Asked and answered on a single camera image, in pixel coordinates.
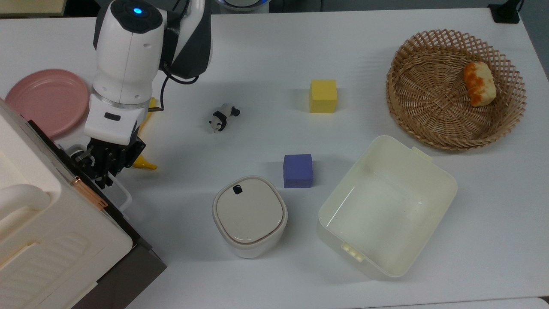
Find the pink plate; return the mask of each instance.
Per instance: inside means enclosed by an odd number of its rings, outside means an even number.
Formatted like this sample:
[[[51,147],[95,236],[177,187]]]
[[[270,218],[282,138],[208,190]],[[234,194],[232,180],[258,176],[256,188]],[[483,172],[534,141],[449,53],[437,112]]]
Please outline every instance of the pink plate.
[[[86,84],[74,73],[49,69],[20,80],[5,102],[53,138],[82,119],[88,110],[89,93]]]

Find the white table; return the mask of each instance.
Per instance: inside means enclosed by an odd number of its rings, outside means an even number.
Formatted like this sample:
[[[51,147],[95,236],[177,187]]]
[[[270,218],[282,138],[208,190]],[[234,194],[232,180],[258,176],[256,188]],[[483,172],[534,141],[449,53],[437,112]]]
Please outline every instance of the white table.
[[[0,27],[0,96],[46,68],[91,84],[94,19],[0,20]],[[522,121],[484,149],[434,150],[389,116],[385,76],[394,52],[417,32],[443,28],[489,42],[524,77]],[[218,15],[212,31],[208,71],[194,85],[169,83],[166,112],[145,128],[144,155],[159,169],[119,176],[133,194],[131,223],[168,264],[129,308],[357,308],[549,295],[549,83],[522,24],[494,24],[487,9],[394,10]],[[155,79],[156,97],[163,78]],[[309,114],[310,80],[324,78],[337,79],[338,110]],[[223,103],[242,113],[215,135],[207,120]],[[459,190],[410,271],[371,280],[315,228],[321,204],[384,134],[432,156]],[[283,157],[294,153],[312,154],[314,187],[282,188]],[[223,243],[211,203],[252,174],[280,188],[289,220],[273,251],[243,260]]]
[[[549,305],[540,298],[499,299],[450,302],[444,304],[378,307],[384,309],[547,309]]]

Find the yellow cube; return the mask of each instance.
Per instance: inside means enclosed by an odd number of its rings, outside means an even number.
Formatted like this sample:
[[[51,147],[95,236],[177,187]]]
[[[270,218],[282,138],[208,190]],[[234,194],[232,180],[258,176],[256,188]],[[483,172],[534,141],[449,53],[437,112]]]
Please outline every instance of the yellow cube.
[[[333,113],[338,103],[335,79],[313,79],[309,91],[310,113]]]

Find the white storage bin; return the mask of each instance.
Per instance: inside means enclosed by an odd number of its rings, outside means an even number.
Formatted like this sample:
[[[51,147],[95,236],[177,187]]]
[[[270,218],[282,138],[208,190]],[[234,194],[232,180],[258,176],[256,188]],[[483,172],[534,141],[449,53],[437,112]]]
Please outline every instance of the white storage bin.
[[[363,272],[404,275],[457,192],[455,179],[417,148],[376,138],[322,205],[319,236]]]

